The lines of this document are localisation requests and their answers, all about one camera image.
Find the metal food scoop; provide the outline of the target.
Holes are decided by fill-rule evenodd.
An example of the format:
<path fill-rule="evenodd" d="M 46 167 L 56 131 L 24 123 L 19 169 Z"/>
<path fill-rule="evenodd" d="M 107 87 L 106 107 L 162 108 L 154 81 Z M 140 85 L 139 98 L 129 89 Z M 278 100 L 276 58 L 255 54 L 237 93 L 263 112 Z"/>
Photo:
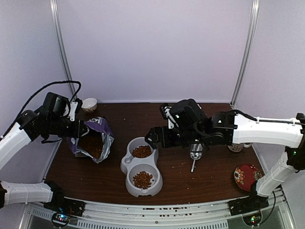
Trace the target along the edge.
<path fill-rule="evenodd" d="M 203 154 L 203 144 L 192 144 L 190 146 L 190 158 L 192 159 L 191 173 L 194 172 L 195 163 L 202 157 Z"/>

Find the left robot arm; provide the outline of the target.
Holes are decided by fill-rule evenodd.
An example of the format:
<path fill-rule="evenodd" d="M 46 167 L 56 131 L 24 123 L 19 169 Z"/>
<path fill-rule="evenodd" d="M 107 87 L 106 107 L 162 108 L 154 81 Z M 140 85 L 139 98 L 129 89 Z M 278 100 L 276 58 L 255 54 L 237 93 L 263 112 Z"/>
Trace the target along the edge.
<path fill-rule="evenodd" d="M 0 167 L 3 168 L 17 152 L 42 137 L 42 143 L 50 141 L 51 135 L 62 138 L 79 138 L 86 132 L 84 121 L 75 115 L 82 100 L 74 102 L 55 93 L 47 93 L 43 105 L 35 111 L 19 114 L 12 127 L 0 138 Z M 0 183 L 0 206 L 15 203 L 50 203 L 58 212 L 64 212 L 69 204 L 64 191 L 54 182 L 37 184 Z"/>

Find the purple puppy food bag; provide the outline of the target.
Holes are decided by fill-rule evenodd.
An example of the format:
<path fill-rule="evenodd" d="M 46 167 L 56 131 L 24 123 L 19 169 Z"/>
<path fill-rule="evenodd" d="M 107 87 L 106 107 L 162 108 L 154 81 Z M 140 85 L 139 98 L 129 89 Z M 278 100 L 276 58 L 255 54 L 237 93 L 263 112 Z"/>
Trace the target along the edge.
<path fill-rule="evenodd" d="M 105 117 L 95 117 L 84 122 L 86 132 L 79 138 L 67 138 L 75 157 L 87 157 L 100 163 L 110 154 L 114 135 Z"/>

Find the grey double pet bowl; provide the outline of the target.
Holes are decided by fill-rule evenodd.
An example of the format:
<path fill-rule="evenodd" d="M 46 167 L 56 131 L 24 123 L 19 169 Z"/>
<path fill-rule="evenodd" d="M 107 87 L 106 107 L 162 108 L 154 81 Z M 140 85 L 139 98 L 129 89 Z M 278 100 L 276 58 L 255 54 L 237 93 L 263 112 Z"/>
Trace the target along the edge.
<path fill-rule="evenodd" d="M 155 196 L 163 187 L 163 178 L 157 168 L 159 151 L 151 148 L 152 154 L 150 156 L 146 158 L 137 158 L 132 155 L 132 151 L 139 146 L 149 146 L 145 142 L 144 137 L 138 137 L 131 140 L 127 145 L 126 154 L 121 160 L 121 171 L 126 175 L 125 185 L 128 192 L 135 197 Z M 141 171 L 153 175 L 152 184 L 147 189 L 141 189 L 134 186 L 133 177 Z"/>

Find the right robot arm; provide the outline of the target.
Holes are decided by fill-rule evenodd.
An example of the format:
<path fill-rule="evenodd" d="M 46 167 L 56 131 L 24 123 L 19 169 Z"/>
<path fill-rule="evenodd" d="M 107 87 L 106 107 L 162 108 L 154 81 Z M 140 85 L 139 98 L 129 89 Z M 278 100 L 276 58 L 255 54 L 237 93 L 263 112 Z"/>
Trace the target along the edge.
<path fill-rule="evenodd" d="M 285 150 L 255 184 L 255 192 L 244 200 L 247 210 L 255 210 L 273 190 L 292 174 L 305 168 L 305 115 L 287 119 L 253 117 L 240 110 L 217 112 L 207 117 L 194 99 L 162 104 L 160 112 L 166 126 L 153 127 L 145 136 L 152 148 L 170 148 L 201 144 L 272 144 Z"/>

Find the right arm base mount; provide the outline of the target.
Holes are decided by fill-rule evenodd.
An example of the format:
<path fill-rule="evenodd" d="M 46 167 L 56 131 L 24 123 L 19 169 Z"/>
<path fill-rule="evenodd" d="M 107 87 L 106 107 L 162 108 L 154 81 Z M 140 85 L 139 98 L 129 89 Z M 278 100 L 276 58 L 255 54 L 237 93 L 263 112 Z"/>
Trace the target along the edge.
<path fill-rule="evenodd" d="M 268 198 L 264 197 L 248 196 L 228 202 L 231 216 L 242 215 L 244 223 L 251 227 L 259 226 L 263 222 L 261 210 L 268 206 Z"/>

